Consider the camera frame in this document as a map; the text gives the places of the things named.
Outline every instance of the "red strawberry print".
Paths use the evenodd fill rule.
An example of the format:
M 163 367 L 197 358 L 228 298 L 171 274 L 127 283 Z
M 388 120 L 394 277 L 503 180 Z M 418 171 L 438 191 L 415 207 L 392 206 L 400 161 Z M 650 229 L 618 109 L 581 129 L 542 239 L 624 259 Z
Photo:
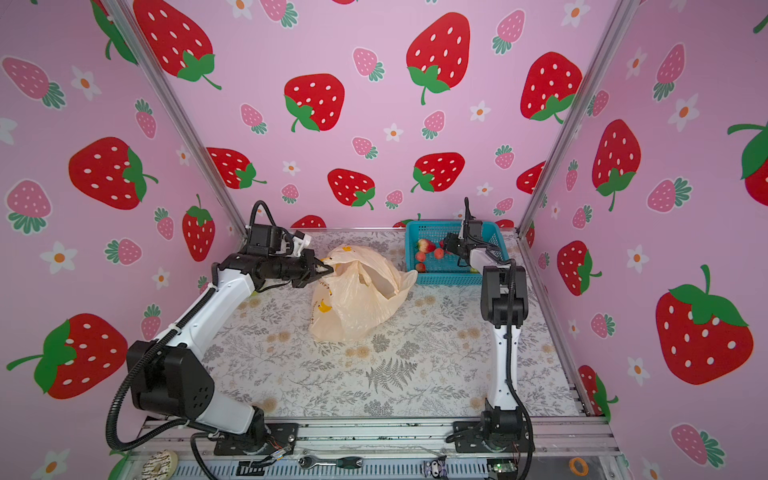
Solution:
M 147 181 L 139 157 L 115 137 L 106 137 L 72 155 L 69 179 L 81 192 L 118 210 L 138 207 L 147 193 Z
M 693 425 L 681 423 L 670 429 L 670 437 L 697 464 L 707 466 L 709 462 L 714 468 L 725 466 L 725 452 L 720 449 L 720 443 L 704 430 L 699 432 Z
M 273 22 L 280 22 L 283 28 L 293 28 L 299 23 L 299 13 L 293 8 L 293 3 L 286 0 L 259 0 L 266 16 Z
M 739 368 L 752 355 L 753 340 L 739 310 L 722 296 L 710 295 L 710 268 L 701 266 L 705 291 L 681 285 L 656 305 L 661 352 L 670 371 L 701 385 Z
M 307 130 L 328 131 L 339 121 L 344 105 L 344 85 L 331 74 L 304 75 L 288 80 L 286 108 L 296 117 L 290 130 L 301 122 Z
M 573 103 L 574 95 L 581 85 L 581 70 L 566 57 L 550 51 L 539 57 L 528 71 L 520 112 L 523 117 L 543 121 L 554 115 L 558 117 Z
M 266 133 L 266 124 L 264 123 L 264 117 L 256 108 L 251 107 L 248 104 L 242 104 L 240 106 L 240 118 L 243 119 L 243 123 L 250 127 L 250 130 L 258 135 Z
M 158 208 L 154 211 L 154 221 L 157 223 L 157 232 L 165 239 L 174 238 L 174 219 L 168 216 L 168 210 Z
M 360 157 L 365 157 L 368 160 L 372 160 L 379 156 L 379 151 L 373 146 L 373 143 L 367 138 L 354 137 L 352 139 L 352 146 Z
M 603 197 L 612 196 L 609 212 L 614 210 L 616 192 L 629 187 L 640 166 L 640 143 L 623 120 L 614 120 L 603 131 L 592 165 L 592 184 Z
M 147 135 L 147 138 L 154 138 L 154 134 L 157 131 L 157 122 L 152 116 L 152 109 L 149 108 L 149 104 L 144 101 L 143 98 L 136 100 L 136 122 L 139 124 L 141 131 Z
M 515 161 L 515 154 L 509 145 L 502 145 L 496 150 L 496 160 L 494 162 L 502 170 L 510 168 L 513 161 Z
M 192 259 L 202 262 L 208 256 L 210 246 L 214 242 L 216 224 L 208 210 L 203 208 L 200 195 L 196 196 L 197 205 L 190 207 L 181 221 L 181 233 L 184 234 L 184 241 L 187 242 L 187 249 Z
M 307 215 L 293 222 L 291 228 L 326 228 L 326 222 L 317 215 Z
M 384 78 L 384 64 L 379 61 L 376 54 L 365 48 L 355 48 L 352 52 L 357 73 L 368 77 L 370 81 L 379 81 Z
M 148 342 L 160 331 L 160 307 L 154 303 L 144 311 L 144 318 L 141 320 L 141 335 Z
M 168 74 L 187 81 L 214 71 L 214 47 L 200 26 L 163 0 L 134 0 L 134 15 L 155 58 Z
M 419 34 L 408 47 L 406 65 L 411 80 L 433 94 L 455 87 L 469 64 L 469 20 L 460 13 L 446 13 Z
M 648 195 L 648 208 L 668 214 L 673 208 L 680 208 L 690 200 L 690 192 L 693 189 L 694 187 L 685 178 L 678 177 L 674 182 L 667 178 Z
M 737 124 L 728 127 L 728 134 L 741 130 L 759 130 L 741 154 L 741 178 L 746 192 L 757 202 L 768 205 L 768 124 Z
M 596 95 L 593 95 L 592 99 L 589 101 L 589 105 L 587 105 L 587 115 L 590 117 L 597 117 L 606 105 L 608 105 L 608 98 L 610 98 L 610 96 L 605 90 L 600 90 Z
M 685 68 L 685 45 L 673 46 L 667 57 L 659 65 L 654 85 L 654 98 L 662 101 L 674 90 L 674 82 L 680 78 Z
M 235 190 L 248 188 L 253 182 L 265 184 L 264 180 L 256 180 L 256 168 L 250 163 L 248 157 L 239 151 L 228 148 L 206 148 L 211 159 L 213 159 L 216 169 L 219 171 L 221 180 L 229 188 Z
M 60 110 L 64 107 L 64 92 L 54 81 L 48 81 L 48 76 L 42 68 L 30 61 L 16 57 L 5 56 L 2 58 L 2 67 L 22 94 L 32 100 L 39 100 L 48 108 Z
M 80 313 L 57 326 L 45 337 L 42 355 L 10 362 L 13 370 L 24 362 L 40 359 L 35 382 L 54 399 L 70 399 L 87 392 L 117 372 L 125 362 L 128 343 L 112 325 L 91 313 Z
M 541 172 L 544 171 L 544 163 L 541 162 L 520 174 L 518 177 L 518 190 L 527 194 L 533 194 L 533 189 L 536 188 Z
M 342 205 L 362 207 L 368 204 L 373 210 L 371 199 L 376 195 L 376 184 L 368 175 L 336 168 L 328 173 L 328 185 Z
M 37 182 L 19 181 L 5 196 L 5 204 L 11 209 L 7 218 L 13 230 L 30 235 L 48 226 L 45 218 L 51 214 L 51 201 Z
M 568 173 L 565 174 L 565 190 L 569 192 L 576 186 L 576 180 L 578 179 L 578 162 L 571 160 L 568 165 Z
M 419 158 L 413 166 L 413 180 L 418 182 L 411 189 L 421 187 L 426 192 L 442 192 L 456 182 L 464 170 L 464 157 L 455 152 L 429 154 Z
M 512 50 L 512 44 L 523 35 L 525 26 L 525 12 L 515 10 L 501 20 L 496 27 L 496 35 L 493 38 L 493 50 L 496 55 L 503 55 L 507 50 Z
M 587 291 L 591 277 L 603 275 L 602 272 L 592 273 L 592 255 L 584 242 L 579 240 L 560 249 L 557 263 L 565 286 L 575 296 Z

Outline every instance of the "table surface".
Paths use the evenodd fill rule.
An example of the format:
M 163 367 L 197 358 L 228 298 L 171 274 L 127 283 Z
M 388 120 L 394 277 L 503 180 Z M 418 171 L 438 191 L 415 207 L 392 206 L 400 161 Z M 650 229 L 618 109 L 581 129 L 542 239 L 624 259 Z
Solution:
M 339 245 L 363 245 L 406 268 L 404 230 L 312 235 L 319 258 Z M 506 234 L 505 242 L 522 264 L 515 238 Z M 480 316 L 480 286 L 415 285 L 392 318 L 351 343 L 313 340 L 313 290 L 269 290 L 238 306 L 203 357 L 219 391 L 282 417 L 459 417 L 484 408 L 491 326 Z M 577 415 L 530 288 L 528 300 L 518 394 L 531 415 Z

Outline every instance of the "pink wall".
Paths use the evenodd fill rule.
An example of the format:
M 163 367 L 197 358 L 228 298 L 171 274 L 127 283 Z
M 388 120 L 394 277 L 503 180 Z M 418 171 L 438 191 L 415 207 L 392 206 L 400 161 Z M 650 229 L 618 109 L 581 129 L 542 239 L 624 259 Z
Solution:
M 0 57 L 24 59 L 40 69 L 31 74 L 34 66 L 5 58 L 0 73 L 0 190 L 5 216 L 13 220 L 0 228 L 6 275 L 0 301 L 5 314 L 2 364 L 44 353 L 44 341 L 51 334 L 45 357 L 2 370 L 2 417 L 5 431 L 12 435 L 3 442 L 4 478 L 30 478 L 35 473 L 32 478 L 40 478 L 46 468 L 56 478 L 108 477 L 120 457 L 109 456 L 104 421 L 126 372 L 126 347 L 142 338 L 142 326 L 151 333 L 153 323 L 157 325 L 156 319 L 142 322 L 144 313 L 155 305 L 160 323 L 172 322 L 198 295 L 198 278 L 210 276 L 210 263 L 224 258 L 237 242 L 227 235 L 228 219 L 194 161 L 180 163 L 181 139 L 144 74 L 113 45 L 108 60 L 107 43 L 89 2 L 13 2 L 0 18 Z M 17 88 L 11 76 L 24 87 Z M 35 83 L 33 77 L 42 81 Z M 56 91 L 49 82 L 63 94 L 63 108 L 47 108 L 39 99 Z M 152 108 L 153 120 L 144 120 L 153 138 L 137 123 L 134 104 L 140 98 Z M 124 144 L 104 141 L 98 150 L 82 152 L 71 163 L 76 153 L 105 137 Z M 144 173 L 159 180 L 147 180 L 141 202 L 136 201 L 136 183 L 125 183 L 122 177 L 125 144 L 141 159 Z M 118 151 L 112 152 L 113 146 Z M 97 161 L 117 160 L 111 155 L 121 156 L 114 163 L 120 166 L 117 170 L 111 162 Z M 34 183 L 12 191 L 24 179 Z M 79 187 L 104 195 L 104 201 Z M 48 202 L 35 195 L 40 188 Z M 193 260 L 181 231 L 186 210 L 197 205 L 195 194 L 217 228 L 211 250 L 200 262 Z M 112 202 L 132 208 L 119 210 Z M 169 240 L 155 222 L 158 207 L 173 221 Z M 169 222 L 164 220 L 161 227 L 167 236 Z M 30 228 L 25 235 L 25 224 L 39 231 Z M 104 251 L 112 240 L 123 239 L 138 245 L 141 257 L 135 260 L 135 250 L 124 250 L 113 263 Z M 160 286 L 159 269 L 164 275 Z M 58 329 L 65 320 L 69 332 L 66 326 Z M 121 436 L 133 438 L 144 416 L 130 401 L 124 414 Z
M 239 152 L 229 153 L 241 160 L 246 157 L 255 167 L 256 180 L 266 181 L 230 190 L 244 215 L 250 212 L 255 200 L 264 199 L 276 219 L 287 224 L 313 214 L 322 217 L 329 227 L 391 227 L 400 220 L 416 218 L 417 214 L 426 218 L 454 217 L 462 210 L 464 196 L 472 199 L 475 215 L 519 221 L 530 194 L 517 188 L 518 178 L 526 178 L 532 168 L 538 174 L 540 169 L 535 166 L 546 160 L 560 127 L 554 117 L 544 121 L 524 117 L 522 94 L 527 92 L 523 103 L 526 114 L 531 116 L 545 102 L 540 92 L 546 98 L 558 94 L 560 99 L 565 99 L 569 90 L 572 93 L 578 87 L 576 79 L 581 76 L 578 70 L 588 67 L 615 1 L 590 0 L 587 5 L 577 2 L 581 7 L 568 3 L 567 12 L 567 2 L 527 0 L 514 4 L 468 0 L 299 0 L 289 2 L 285 12 L 266 12 L 261 3 L 247 0 L 242 2 L 245 9 L 240 9 L 234 1 L 212 4 L 174 0 L 170 2 L 173 7 L 167 8 L 159 0 L 136 0 L 134 12 L 206 146 Z M 176 8 L 187 18 L 178 17 Z M 160 10 L 168 10 L 169 17 L 164 17 Z M 502 23 L 518 10 L 524 14 L 518 12 Z M 419 34 L 440 18 L 434 41 L 430 33 L 412 45 Z M 191 25 L 190 30 L 182 23 Z M 521 34 L 517 35 L 520 25 Z M 449 34 L 451 27 L 455 30 Z M 496 53 L 498 31 L 503 38 L 514 41 L 510 42 L 511 50 L 497 45 Z M 194 60 L 195 65 L 183 71 L 181 78 L 175 78 L 181 68 L 179 62 L 184 61 L 179 53 L 188 48 L 196 59 L 213 53 L 214 64 L 207 64 L 210 57 L 200 64 Z M 358 48 L 364 51 L 358 51 L 355 57 L 353 53 Z M 552 72 L 552 76 L 548 70 L 542 77 L 537 64 L 533 78 L 539 82 L 539 90 L 533 93 L 529 90 L 531 83 L 526 81 L 528 71 L 538 58 L 551 51 L 564 56 L 555 60 L 560 62 L 561 69 Z M 433 54 L 435 60 L 430 62 Z M 406 55 L 412 65 L 406 64 Z M 382 78 L 372 70 L 378 62 L 384 70 Z M 428 85 L 426 105 L 420 102 L 424 87 L 414 83 L 409 65 L 415 66 L 417 81 L 424 85 L 428 82 L 419 78 L 419 69 L 426 65 L 440 68 L 439 83 Z M 566 76 L 571 70 L 573 76 Z M 222 89 L 209 84 L 200 76 L 203 73 Z M 331 74 L 335 80 L 327 76 L 292 80 L 311 74 Z M 319 101 L 325 93 L 302 94 L 305 90 L 313 91 L 312 83 L 322 83 L 318 89 L 333 86 L 322 106 Z M 319 131 L 308 130 L 302 123 L 296 124 L 295 133 L 291 131 L 296 117 L 286 108 L 286 86 L 294 96 L 296 111 L 310 98 L 311 108 L 306 114 L 312 109 L 316 113 L 307 124 L 316 124 Z M 294 91 L 296 87 L 300 88 L 298 92 Z M 445 87 L 451 89 L 433 93 Z M 328 108 L 334 104 L 334 97 L 336 102 L 343 100 L 340 111 Z M 247 123 L 241 116 L 243 104 L 249 106 Z M 483 110 L 479 118 L 475 114 L 478 108 Z M 433 125 L 438 136 L 427 140 L 422 129 L 426 128 L 425 119 L 435 112 L 442 114 L 427 123 L 441 124 L 444 118 L 445 124 L 441 130 Z M 559 116 L 564 118 L 566 114 L 563 111 Z M 262 122 L 266 132 L 258 127 Z M 395 137 L 391 136 L 393 124 Z M 353 139 L 358 137 L 370 142 L 358 142 L 361 154 L 353 146 Z M 508 154 L 497 162 L 496 152 L 502 145 L 513 150 L 511 163 Z M 376 148 L 377 155 L 366 158 L 371 146 Z M 457 177 L 447 170 L 434 179 L 431 185 L 437 190 L 435 193 L 424 191 L 413 177 L 414 165 L 420 157 L 442 153 L 460 154 L 463 160 L 454 155 L 445 156 L 445 161 L 464 161 L 465 167 Z M 428 160 L 434 163 L 424 171 L 442 171 L 437 163 L 441 157 L 430 157 Z M 224 158 L 223 152 L 218 152 L 217 158 Z M 291 165 L 298 170 L 290 170 Z M 223 176 L 239 187 L 240 178 L 227 170 L 231 167 L 232 164 L 224 168 Z M 366 190 L 361 207 L 348 206 L 356 198 L 347 194 L 343 182 L 339 187 L 344 195 L 332 190 L 327 176 L 337 168 L 356 172 L 358 180 L 376 185 L 370 204 L 365 202 L 370 193 L 364 184 L 349 185 L 352 193 L 354 187 Z M 429 180 L 423 183 L 429 188 Z M 410 193 L 414 186 L 415 193 Z M 487 196 L 482 193 L 483 188 L 487 189 Z M 402 199 L 398 194 L 389 196 L 397 190 L 402 192 Z M 298 198 L 293 199 L 291 195 L 296 192 Z M 499 209 L 495 216 L 497 204 L 508 198 L 514 201 L 512 207 Z M 389 209 L 387 201 L 399 207 Z
M 582 369 L 634 477 L 755 478 L 768 394 L 768 149 L 765 130 L 728 130 L 768 120 L 768 31 L 753 32 L 768 8 L 685 3 L 637 10 L 601 84 L 607 105 L 584 118 L 535 218 L 532 250 L 577 365 L 601 379 Z M 669 81 L 672 92 L 654 99 Z M 761 166 L 741 180 L 743 167 Z M 623 175 L 606 183 L 611 167 Z M 602 273 L 586 290 L 585 247 Z

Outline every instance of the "pink strawberry print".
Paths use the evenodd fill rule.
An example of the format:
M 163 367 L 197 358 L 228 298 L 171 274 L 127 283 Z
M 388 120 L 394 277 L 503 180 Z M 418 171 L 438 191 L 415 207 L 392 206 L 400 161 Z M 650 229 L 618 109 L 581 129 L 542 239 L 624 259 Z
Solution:
M 379 81 L 384 78 L 384 64 L 379 61 L 376 54 L 365 48 L 355 48 L 352 52 L 357 73 L 368 77 L 370 81 Z
M 692 425 L 681 423 L 670 429 L 670 436 L 674 444 L 697 464 L 704 467 L 709 462 L 714 468 L 725 466 L 723 458 L 726 455 L 720 449 L 720 443 L 704 430 L 699 432 Z
M 7 218 L 13 230 L 31 235 L 40 233 L 48 226 L 45 218 L 51 214 L 51 202 L 37 182 L 18 182 L 5 197 L 5 204 L 11 209 Z
M 149 108 L 149 104 L 144 101 L 143 98 L 136 100 L 136 122 L 139 124 L 139 128 L 147 135 L 147 138 L 154 138 L 154 134 L 157 131 L 157 122 L 152 116 L 152 109 Z
M 424 119 L 422 136 L 427 140 L 433 140 L 443 128 L 445 128 L 445 112 L 437 110 Z
M 294 204 L 299 199 L 299 189 L 294 184 L 287 184 L 280 193 L 283 194 L 283 201 L 287 204 Z
M 273 22 L 280 22 L 283 28 L 293 28 L 299 22 L 299 13 L 293 3 L 286 0 L 260 0 L 266 16 Z
M 258 135 L 266 133 L 266 124 L 264 123 L 264 117 L 256 108 L 251 107 L 248 104 L 242 104 L 240 106 L 240 117 L 243 119 L 243 123 L 250 127 L 250 130 Z
M 515 154 L 512 152 L 512 147 L 509 145 L 502 145 L 496 150 L 495 162 L 502 170 L 510 168 L 513 161 L 515 161 Z
M 525 26 L 525 12 L 515 10 L 501 20 L 496 27 L 496 35 L 493 38 L 493 49 L 496 55 L 503 55 L 512 49 L 512 44 L 523 35 Z
M 107 260 L 115 265 L 118 263 L 131 265 L 141 258 L 141 248 L 128 238 L 124 238 L 120 242 L 112 240 L 110 243 L 107 243 L 107 249 L 104 253 L 107 254 Z
M 394 210 L 402 203 L 402 191 L 393 190 L 386 196 L 386 207 Z
M 158 208 L 154 211 L 154 221 L 157 223 L 157 232 L 165 239 L 174 237 L 174 219 L 168 216 L 168 210 Z
M 61 110 L 67 104 L 58 83 L 48 81 L 43 69 L 30 61 L 5 56 L 2 58 L 2 67 L 22 94 L 32 100 L 39 100 L 46 107 L 56 110 Z
M 680 78 L 685 69 L 685 45 L 678 43 L 673 46 L 667 57 L 659 65 L 654 85 L 654 98 L 662 101 L 674 90 L 674 82 Z
M 612 319 L 611 316 L 609 316 L 607 313 L 598 313 L 592 317 L 590 326 L 592 327 L 592 331 L 595 333 L 595 335 L 602 339 L 606 339 L 616 333 L 616 323 L 614 322 L 614 319 Z
M 352 139 L 352 146 L 360 157 L 365 157 L 368 160 L 372 160 L 379 156 L 379 151 L 373 146 L 373 143 L 367 138 L 354 137 Z
M 673 208 L 680 208 L 690 200 L 690 192 L 693 189 L 694 187 L 685 178 L 678 177 L 674 182 L 667 178 L 648 195 L 648 208 L 661 214 L 668 214 Z

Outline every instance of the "plastic bag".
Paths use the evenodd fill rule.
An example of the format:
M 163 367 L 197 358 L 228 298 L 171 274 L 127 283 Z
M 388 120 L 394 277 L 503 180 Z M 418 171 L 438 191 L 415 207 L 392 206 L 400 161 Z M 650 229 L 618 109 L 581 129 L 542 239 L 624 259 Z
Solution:
M 362 339 L 406 301 L 419 275 L 403 273 L 368 247 L 337 247 L 323 259 L 334 271 L 317 281 L 310 333 L 318 342 Z

